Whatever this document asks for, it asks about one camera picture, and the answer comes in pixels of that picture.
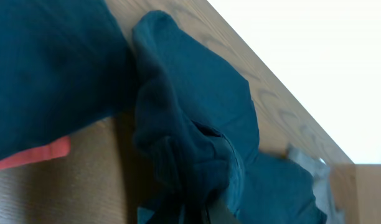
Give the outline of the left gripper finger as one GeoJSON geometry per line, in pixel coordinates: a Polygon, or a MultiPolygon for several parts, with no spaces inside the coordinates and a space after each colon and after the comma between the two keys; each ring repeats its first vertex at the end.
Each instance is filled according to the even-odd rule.
{"type": "Polygon", "coordinates": [[[240,224],[227,208],[223,200],[218,199],[207,204],[205,209],[206,224],[240,224]]]}

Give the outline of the navy blue shorts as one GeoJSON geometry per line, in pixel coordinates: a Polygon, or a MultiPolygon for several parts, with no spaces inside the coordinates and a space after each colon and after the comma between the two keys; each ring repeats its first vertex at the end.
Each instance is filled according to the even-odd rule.
{"type": "Polygon", "coordinates": [[[134,144],[163,193],[140,206],[139,223],[205,223],[221,199],[240,223],[325,223],[313,177],[258,150],[248,82],[164,11],[133,28],[138,76],[134,144]]]}

